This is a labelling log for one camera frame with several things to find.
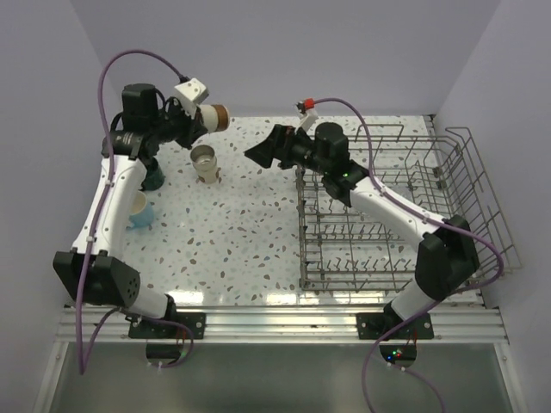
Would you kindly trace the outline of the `dark teal mug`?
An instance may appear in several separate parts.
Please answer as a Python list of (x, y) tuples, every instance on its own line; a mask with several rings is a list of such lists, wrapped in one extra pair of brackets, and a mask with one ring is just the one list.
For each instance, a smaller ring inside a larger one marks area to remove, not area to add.
[(146, 166), (145, 179), (141, 183), (142, 191), (154, 191), (160, 189), (164, 185), (164, 172), (154, 157), (151, 162)]

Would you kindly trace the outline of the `light blue mug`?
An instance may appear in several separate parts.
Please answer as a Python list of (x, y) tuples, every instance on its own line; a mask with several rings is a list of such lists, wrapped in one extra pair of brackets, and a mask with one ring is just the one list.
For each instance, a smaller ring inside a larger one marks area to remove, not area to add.
[(138, 192), (131, 205), (127, 229), (134, 230), (149, 226), (154, 220), (152, 204), (143, 192)]

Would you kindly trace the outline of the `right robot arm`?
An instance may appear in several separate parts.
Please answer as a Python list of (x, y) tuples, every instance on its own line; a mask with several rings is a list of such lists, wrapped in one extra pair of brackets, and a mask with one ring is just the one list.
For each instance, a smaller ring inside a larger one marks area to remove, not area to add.
[(333, 122), (319, 124), (313, 136), (303, 129), (275, 125), (268, 137), (245, 151), (264, 169), (277, 163), (320, 174), (333, 200), (367, 213), (396, 232), (416, 251), (414, 279), (385, 306), (369, 327), (378, 336), (403, 337), (427, 307), (444, 301), (480, 267), (468, 222), (427, 211), (395, 193), (367, 168), (353, 160), (349, 139)]

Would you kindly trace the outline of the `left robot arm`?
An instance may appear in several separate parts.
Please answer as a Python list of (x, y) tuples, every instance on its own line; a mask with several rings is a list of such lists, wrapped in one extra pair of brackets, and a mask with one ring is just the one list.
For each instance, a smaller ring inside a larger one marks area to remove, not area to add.
[(148, 317), (149, 328), (163, 338), (178, 330), (172, 298), (142, 284), (139, 272), (123, 261), (123, 244), (139, 192), (164, 183), (156, 159), (160, 146), (176, 142), (189, 149), (199, 137), (226, 130), (225, 108), (205, 104), (207, 96), (196, 78), (184, 78), (169, 98), (149, 83), (124, 87), (122, 110), (102, 142), (90, 211), (71, 248), (53, 258), (54, 271), (77, 308), (106, 305)]

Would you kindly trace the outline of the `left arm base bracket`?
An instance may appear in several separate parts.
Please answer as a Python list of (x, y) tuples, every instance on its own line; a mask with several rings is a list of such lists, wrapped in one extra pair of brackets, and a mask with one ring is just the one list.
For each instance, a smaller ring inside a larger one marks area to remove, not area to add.
[[(207, 315), (204, 312), (178, 312), (175, 322), (185, 325), (192, 333), (195, 340), (202, 340), (207, 326)], [(181, 327), (176, 327), (173, 333), (176, 340), (189, 339), (189, 333)]]

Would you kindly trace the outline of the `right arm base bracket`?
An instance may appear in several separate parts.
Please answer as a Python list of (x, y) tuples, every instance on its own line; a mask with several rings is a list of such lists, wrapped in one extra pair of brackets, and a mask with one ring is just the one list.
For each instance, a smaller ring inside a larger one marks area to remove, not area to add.
[(356, 330), (359, 340), (377, 340), (387, 332), (387, 319), (381, 312), (356, 314)]

